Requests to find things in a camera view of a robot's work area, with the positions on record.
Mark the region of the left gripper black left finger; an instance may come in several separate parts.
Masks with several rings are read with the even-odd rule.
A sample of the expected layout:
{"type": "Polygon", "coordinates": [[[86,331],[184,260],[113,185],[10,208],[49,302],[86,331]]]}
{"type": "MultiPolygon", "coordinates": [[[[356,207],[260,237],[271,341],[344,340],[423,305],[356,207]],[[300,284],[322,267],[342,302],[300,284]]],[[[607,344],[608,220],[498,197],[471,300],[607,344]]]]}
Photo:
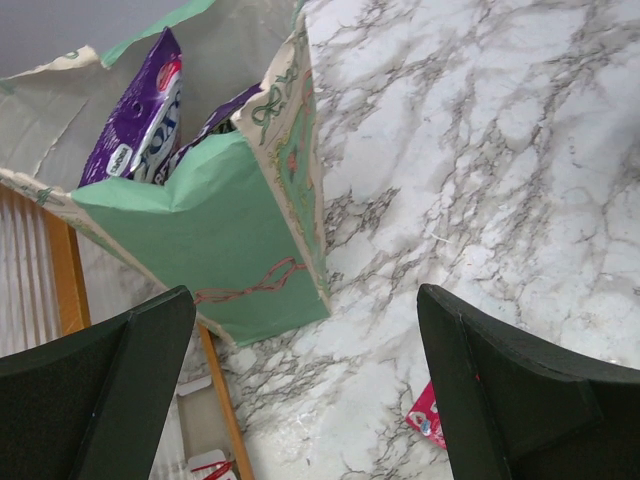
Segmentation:
{"type": "Polygon", "coordinates": [[[148,478],[195,314],[180,286],[2,358],[2,478],[148,478]]]}

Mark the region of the purple Fox's candy bag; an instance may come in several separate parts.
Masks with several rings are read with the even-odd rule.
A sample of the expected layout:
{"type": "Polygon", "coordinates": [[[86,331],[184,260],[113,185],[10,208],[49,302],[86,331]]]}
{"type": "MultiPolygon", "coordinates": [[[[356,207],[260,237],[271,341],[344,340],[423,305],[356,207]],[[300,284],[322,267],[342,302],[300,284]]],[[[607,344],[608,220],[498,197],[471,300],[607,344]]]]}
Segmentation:
{"type": "Polygon", "coordinates": [[[251,97],[261,92],[262,89],[260,87],[260,84],[254,84],[240,94],[236,95],[228,102],[217,107],[216,110],[205,121],[204,125],[195,136],[195,138],[190,143],[179,148],[177,152],[170,158],[170,160],[168,161],[167,175],[170,176],[173,173],[173,171],[176,169],[178,164],[182,161],[189,150],[195,148],[207,137],[215,134],[225,134],[235,131],[236,127],[231,121],[231,116],[241,107],[243,107],[251,97]]]}
{"type": "Polygon", "coordinates": [[[180,145],[182,52],[163,29],[109,115],[79,185],[111,177],[162,185],[180,145]]]}

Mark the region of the pink red snack packet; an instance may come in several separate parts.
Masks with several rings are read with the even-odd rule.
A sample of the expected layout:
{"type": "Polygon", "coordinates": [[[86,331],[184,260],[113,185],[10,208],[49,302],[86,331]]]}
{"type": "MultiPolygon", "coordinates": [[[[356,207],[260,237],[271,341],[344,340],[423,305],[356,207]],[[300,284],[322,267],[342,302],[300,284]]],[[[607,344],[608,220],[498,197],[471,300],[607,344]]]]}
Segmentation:
{"type": "Polygon", "coordinates": [[[406,423],[442,449],[446,449],[434,388],[429,382],[405,417],[406,423]]]}

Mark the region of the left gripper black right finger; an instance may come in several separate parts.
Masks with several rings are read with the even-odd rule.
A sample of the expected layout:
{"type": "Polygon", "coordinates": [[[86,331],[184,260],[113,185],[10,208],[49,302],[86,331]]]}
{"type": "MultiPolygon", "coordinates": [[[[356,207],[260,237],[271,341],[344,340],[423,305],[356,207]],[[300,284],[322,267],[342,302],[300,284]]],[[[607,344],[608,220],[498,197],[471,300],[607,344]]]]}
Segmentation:
{"type": "Polygon", "coordinates": [[[639,372],[424,284],[417,312],[456,479],[636,479],[639,372]]]}

